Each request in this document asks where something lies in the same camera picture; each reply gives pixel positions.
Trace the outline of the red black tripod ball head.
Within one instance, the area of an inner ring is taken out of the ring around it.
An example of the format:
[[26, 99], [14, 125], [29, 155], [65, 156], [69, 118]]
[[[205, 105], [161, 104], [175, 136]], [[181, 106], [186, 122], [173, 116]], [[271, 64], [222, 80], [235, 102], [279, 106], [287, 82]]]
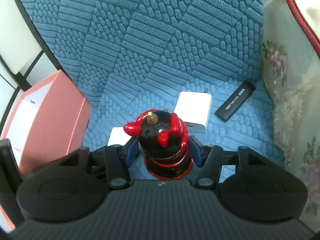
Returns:
[[123, 126], [124, 132], [137, 137], [144, 152], [147, 171], [161, 180], [185, 177], [193, 166], [188, 153], [188, 129], [175, 113], [150, 109], [134, 122]]

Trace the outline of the small white charger cube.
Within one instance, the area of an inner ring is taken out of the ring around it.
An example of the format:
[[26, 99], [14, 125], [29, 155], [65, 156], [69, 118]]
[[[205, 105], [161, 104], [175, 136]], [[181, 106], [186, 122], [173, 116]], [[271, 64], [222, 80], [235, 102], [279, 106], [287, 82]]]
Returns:
[[131, 136], [125, 133], [123, 127], [114, 127], [111, 130], [107, 145], [108, 146], [113, 146], [113, 145], [124, 146], [130, 139], [131, 139]]

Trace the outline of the black usb stick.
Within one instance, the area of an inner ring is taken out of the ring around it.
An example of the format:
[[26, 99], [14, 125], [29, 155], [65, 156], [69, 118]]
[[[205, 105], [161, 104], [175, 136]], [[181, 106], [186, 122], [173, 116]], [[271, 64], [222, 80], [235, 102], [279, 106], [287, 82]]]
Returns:
[[244, 81], [233, 94], [215, 111], [215, 116], [223, 122], [227, 122], [240, 106], [253, 94], [256, 86]]

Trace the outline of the white charger with port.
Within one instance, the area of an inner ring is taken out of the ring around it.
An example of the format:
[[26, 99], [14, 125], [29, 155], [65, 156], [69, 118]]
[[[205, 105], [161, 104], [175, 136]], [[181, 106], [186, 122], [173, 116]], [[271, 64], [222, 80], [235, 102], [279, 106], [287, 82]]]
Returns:
[[205, 133], [207, 130], [212, 96], [205, 92], [180, 92], [174, 113], [193, 132]]

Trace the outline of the pink cardboard box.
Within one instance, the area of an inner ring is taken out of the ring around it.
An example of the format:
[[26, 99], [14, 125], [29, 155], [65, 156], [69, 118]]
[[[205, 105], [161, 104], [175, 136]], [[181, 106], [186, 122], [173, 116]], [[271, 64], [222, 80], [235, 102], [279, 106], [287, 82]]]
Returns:
[[91, 105], [59, 70], [18, 98], [1, 133], [9, 142], [9, 159], [21, 174], [64, 157], [82, 145]]

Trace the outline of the blue textured chair cover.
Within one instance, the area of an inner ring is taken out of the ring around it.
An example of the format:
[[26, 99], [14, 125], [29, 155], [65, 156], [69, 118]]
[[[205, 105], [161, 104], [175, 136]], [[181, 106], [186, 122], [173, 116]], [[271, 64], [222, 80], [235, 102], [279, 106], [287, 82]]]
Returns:
[[[92, 106], [83, 145], [149, 109], [173, 111], [180, 92], [213, 97], [206, 145], [245, 145], [280, 167], [273, 105], [261, 74], [264, 0], [20, 0], [60, 66]], [[244, 82], [253, 94], [227, 122], [215, 111]]]

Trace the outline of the beige chair backrest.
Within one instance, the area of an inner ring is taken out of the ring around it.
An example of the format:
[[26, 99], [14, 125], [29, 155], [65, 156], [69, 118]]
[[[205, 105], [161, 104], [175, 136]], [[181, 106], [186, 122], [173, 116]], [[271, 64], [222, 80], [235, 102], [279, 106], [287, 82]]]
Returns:
[[60, 67], [28, 21], [18, 0], [1, 0], [1, 81], [13, 89], [47, 92], [53, 81], [44, 79]]

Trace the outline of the floral lace bed cover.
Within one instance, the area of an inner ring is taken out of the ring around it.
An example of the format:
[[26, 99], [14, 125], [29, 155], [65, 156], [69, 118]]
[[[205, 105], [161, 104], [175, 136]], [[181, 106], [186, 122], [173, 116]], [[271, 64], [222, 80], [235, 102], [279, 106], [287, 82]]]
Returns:
[[300, 220], [319, 231], [319, 56], [285, 0], [265, 0], [261, 67], [274, 103], [274, 143], [307, 187]]

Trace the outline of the red white black blanket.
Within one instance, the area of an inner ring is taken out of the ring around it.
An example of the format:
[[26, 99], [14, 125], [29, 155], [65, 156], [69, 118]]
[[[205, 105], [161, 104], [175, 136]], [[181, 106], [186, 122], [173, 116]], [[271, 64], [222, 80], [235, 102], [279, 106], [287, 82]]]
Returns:
[[319, 0], [286, 0], [298, 25], [319, 54]]

